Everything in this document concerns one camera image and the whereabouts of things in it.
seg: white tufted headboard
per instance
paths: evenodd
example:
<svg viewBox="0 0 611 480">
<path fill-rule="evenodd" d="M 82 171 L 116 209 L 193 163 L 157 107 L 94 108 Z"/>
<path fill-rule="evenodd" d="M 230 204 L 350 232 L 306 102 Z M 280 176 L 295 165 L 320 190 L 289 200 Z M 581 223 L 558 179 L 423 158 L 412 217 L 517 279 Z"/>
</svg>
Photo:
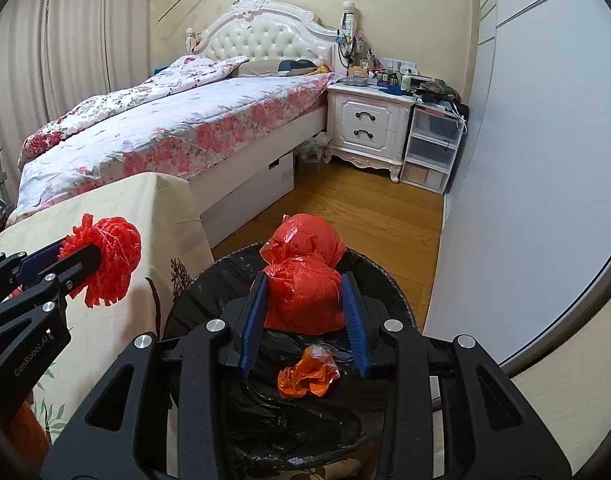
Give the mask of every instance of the white tufted headboard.
<svg viewBox="0 0 611 480">
<path fill-rule="evenodd" d="M 345 74 L 337 51 L 337 30 L 316 15 L 270 0 L 240 0 L 202 32 L 194 53 L 214 60 L 309 59 Z"/>
</svg>

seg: orange object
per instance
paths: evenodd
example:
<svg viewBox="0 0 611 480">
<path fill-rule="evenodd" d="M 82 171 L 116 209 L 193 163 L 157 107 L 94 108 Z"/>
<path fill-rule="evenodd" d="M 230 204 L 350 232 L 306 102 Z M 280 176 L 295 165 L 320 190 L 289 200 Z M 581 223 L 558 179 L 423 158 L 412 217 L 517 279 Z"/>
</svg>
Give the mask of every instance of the orange object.
<svg viewBox="0 0 611 480">
<path fill-rule="evenodd" d="M 5 434 L 32 471 L 38 474 L 50 451 L 50 442 L 28 403 L 21 405 Z"/>
<path fill-rule="evenodd" d="M 348 69 L 348 75 L 349 76 L 356 76 L 356 77 L 367 77 L 367 70 L 365 70 L 364 68 L 361 68 L 359 66 L 353 66 L 351 68 Z"/>
<path fill-rule="evenodd" d="M 323 64 L 320 67 L 317 67 L 317 69 L 314 72 L 310 72 L 309 74 L 305 74 L 305 75 L 311 76 L 311 75 L 319 75 L 319 74 L 329 74 L 330 72 L 332 72 L 332 70 L 330 70 L 327 65 Z"/>
<path fill-rule="evenodd" d="M 322 397 L 340 376 L 332 352 L 311 345 L 295 367 L 287 367 L 278 373 L 278 392 L 282 399 L 298 399 L 308 392 Z"/>
</svg>

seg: nightstand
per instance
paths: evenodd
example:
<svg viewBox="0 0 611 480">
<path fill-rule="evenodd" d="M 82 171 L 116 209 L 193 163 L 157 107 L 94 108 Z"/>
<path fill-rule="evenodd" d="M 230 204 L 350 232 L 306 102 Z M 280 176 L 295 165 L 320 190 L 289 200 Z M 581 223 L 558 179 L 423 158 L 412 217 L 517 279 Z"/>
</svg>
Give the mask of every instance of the nightstand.
<svg viewBox="0 0 611 480">
<path fill-rule="evenodd" d="M 326 162 L 335 155 L 358 168 L 390 170 L 390 179 L 399 182 L 410 109 L 416 102 L 376 87 L 331 85 Z"/>
</svg>

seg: drawer handle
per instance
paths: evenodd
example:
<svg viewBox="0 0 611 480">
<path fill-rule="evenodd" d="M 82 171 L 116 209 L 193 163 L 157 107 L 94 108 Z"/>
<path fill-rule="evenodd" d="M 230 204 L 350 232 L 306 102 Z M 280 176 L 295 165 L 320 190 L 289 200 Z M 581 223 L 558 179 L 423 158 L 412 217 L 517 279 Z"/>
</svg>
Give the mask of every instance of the drawer handle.
<svg viewBox="0 0 611 480">
<path fill-rule="evenodd" d="M 377 118 L 374 117 L 370 112 L 357 112 L 357 119 L 360 119 L 363 114 L 366 114 L 370 118 L 371 121 L 376 121 L 377 120 Z"/>
<path fill-rule="evenodd" d="M 373 134 L 371 134 L 370 132 L 367 132 L 367 131 L 365 131 L 365 130 L 354 130 L 354 134 L 355 134 L 357 137 L 359 136 L 359 133 L 361 133 L 361 132 L 363 132 L 364 134 L 367 134 L 367 138 L 368 138 L 368 139 L 372 139 L 372 137 L 374 137 L 374 136 L 373 136 Z"/>
</svg>

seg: drawer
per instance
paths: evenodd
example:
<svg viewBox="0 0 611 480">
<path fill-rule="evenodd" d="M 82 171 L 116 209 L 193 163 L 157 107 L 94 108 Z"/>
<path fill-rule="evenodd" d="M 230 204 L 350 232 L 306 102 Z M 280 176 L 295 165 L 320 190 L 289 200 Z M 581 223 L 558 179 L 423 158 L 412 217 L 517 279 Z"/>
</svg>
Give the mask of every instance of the drawer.
<svg viewBox="0 0 611 480">
<path fill-rule="evenodd" d="M 337 120 L 380 130 L 396 131 L 401 108 L 377 99 L 338 94 L 335 117 Z"/>
<path fill-rule="evenodd" d="M 447 175 L 440 171 L 423 168 L 416 164 L 405 163 L 401 171 L 401 182 L 406 184 L 419 184 L 421 187 L 431 189 L 434 192 L 442 193 L 444 182 Z"/>
<path fill-rule="evenodd" d="M 406 160 L 425 168 L 432 168 L 442 173 L 449 173 L 457 150 L 439 146 L 434 142 L 410 137 Z"/>
<path fill-rule="evenodd" d="M 427 113 L 420 107 L 414 110 L 411 131 L 443 145 L 457 143 L 460 133 L 457 120 Z"/>
<path fill-rule="evenodd" d="M 394 142 L 397 134 L 373 128 L 359 126 L 346 121 L 336 121 L 334 144 L 357 152 L 393 158 Z"/>
</svg>

